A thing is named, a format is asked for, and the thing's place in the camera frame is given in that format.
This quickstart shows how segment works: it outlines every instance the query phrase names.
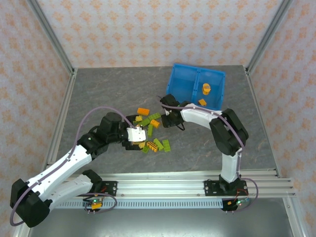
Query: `gray marble surface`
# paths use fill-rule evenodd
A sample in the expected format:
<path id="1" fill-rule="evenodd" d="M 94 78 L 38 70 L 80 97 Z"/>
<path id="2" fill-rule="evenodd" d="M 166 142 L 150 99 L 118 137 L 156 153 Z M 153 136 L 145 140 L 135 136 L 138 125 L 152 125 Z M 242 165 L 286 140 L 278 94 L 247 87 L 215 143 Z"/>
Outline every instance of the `gray marble surface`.
<path id="1" fill-rule="evenodd" d="M 241 169 L 275 168 L 271 148 L 265 137 L 258 112 L 242 66 L 209 66 L 226 72 L 222 109 L 233 109 L 249 133 L 242 153 Z M 148 108 L 151 114 L 163 113 L 156 95 L 164 96 L 171 67 L 79 69 L 72 93 L 58 157 L 72 146 L 78 125 L 84 115 L 100 105 L 112 106 L 125 115 L 136 114 L 137 108 Z M 81 135 L 98 125 L 108 110 L 94 112 L 81 129 Z M 97 173 L 168 172 L 220 170 L 221 153 L 211 131 L 185 123 L 185 131 L 176 127 L 154 129 L 153 138 L 169 139 L 171 152 L 126 151 L 121 144 L 111 144 L 80 171 Z"/>

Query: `metal floor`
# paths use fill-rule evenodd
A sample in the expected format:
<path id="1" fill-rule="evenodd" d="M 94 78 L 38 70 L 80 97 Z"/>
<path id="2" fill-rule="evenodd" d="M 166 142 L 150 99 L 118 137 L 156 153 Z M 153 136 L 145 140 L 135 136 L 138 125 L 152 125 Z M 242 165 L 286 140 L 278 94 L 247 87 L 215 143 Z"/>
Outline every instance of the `metal floor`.
<path id="1" fill-rule="evenodd" d="M 56 209 L 29 237 L 292 237 L 281 198 L 259 199 L 246 211 L 114 209 L 100 215 Z"/>
<path id="2" fill-rule="evenodd" d="M 243 66 L 208 66 L 226 72 L 222 109 L 231 108 L 249 133 L 242 154 L 241 169 L 275 168 L 271 148 L 250 91 Z M 112 106 L 125 115 L 134 115 L 138 107 L 163 113 L 156 95 L 164 96 L 172 67 L 78 69 L 74 90 L 60 142 L 58 158 L 73 145 L 78 125 L 84 115 L 100 105 Z M 96 111 L 82 127 L 81 134 L 98 125 L 108 110 Z M 153 139 L 169 139 L 171 152 L 126 151 L 121 144 L 111 144 L 106 153 L 79 170 L 97 173 L 138 173 L 220 170 L 221 153 L 211 131 L 185 123 L 185 131 L 176 127 L 154 130 Z"/>

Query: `blue plastic container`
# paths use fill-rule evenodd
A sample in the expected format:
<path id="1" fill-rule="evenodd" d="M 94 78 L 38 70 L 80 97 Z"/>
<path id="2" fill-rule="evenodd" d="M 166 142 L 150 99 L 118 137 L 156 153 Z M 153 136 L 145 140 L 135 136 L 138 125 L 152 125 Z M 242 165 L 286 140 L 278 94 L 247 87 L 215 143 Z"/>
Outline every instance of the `blue plastic container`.
<path id="1" fill-rule="evenodd" d="M 180 103 L 190 101 L 198 105 L 200 99 L 207 103 L 204 108 L 221 110 L 224 100 L 225 72 L 175 63 L 172 68 L 166 93 L 172 94 Z M 204 83 L 211 86 L 208 95 L 203 95 Z"/>

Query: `green block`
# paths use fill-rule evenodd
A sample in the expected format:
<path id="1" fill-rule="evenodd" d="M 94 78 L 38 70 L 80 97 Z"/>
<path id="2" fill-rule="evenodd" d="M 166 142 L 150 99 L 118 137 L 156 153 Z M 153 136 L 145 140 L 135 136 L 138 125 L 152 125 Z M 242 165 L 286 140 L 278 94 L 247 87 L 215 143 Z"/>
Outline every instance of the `green block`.
<path id="1" fill-rule="evenodd" d="M 149 115 L 148 118 L 151 120 L 160 118 L 161 115 L 159 113 L 155 113 L 153 115 Z"/>
<path id="2" fill-rule="evenodd" d="M 165 152 L 170 152 L 171 151 L 169 140 L 163 140 L 162 144 L 163 144 Z"/>
<path id="3" fill-rule="evenodd" d="M 142 149 L 142 152 L 147 154 L 149 150 L 150 150 L 149 147 L 145 145 L 144 148 Z"/>
<path id="4" fill-rule="evenodd" d="M 147 131 L 148 137 L 152 137 L 153 136 L 153 130 L 154 130 L 154 126 L 149 124 L 148 125 L 148 131 Z"/>
<path id="5" fill-rule="evenodd" d="M 160 151 L 163 149 L 163 145 L 161 144 L 161 142 L 157 138 L 154 139 L 154 143 L 157 145 L 157 147 Z"/>
<path id="6" fill-rule="evenodd" d="M 150 120 L 149 118 L 146 118 L 146 119 L 144 119 L 143 121 L 140 121 L 140 122 L 138 123 L 138 125 L 145 127 L 145 126 L 147 126 L 150 122 L 151 122 L 151 120 Z"/>

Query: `orange patterned wall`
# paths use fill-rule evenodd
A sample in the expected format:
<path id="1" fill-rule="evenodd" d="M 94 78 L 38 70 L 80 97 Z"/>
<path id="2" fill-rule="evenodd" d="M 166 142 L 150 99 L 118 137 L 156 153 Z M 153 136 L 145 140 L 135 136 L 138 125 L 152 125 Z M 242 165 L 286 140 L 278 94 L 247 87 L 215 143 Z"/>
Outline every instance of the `orange patterned wall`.
<path id="1" fill-rule="evenodd" d="M 282 175 L 316 233 L 316 2 L 294 0 L 251 75 Z"/>
<path id="2" fill-rule="evenodd" d="M 26 0 L 0 2 L 0 236 L 11 185 L 40 172 L 69 75 Z"/>
<path id="3" fill-rule="evenodd" d="M 247 65 L 282 0 L 40 0 L 80 68 Z"/>

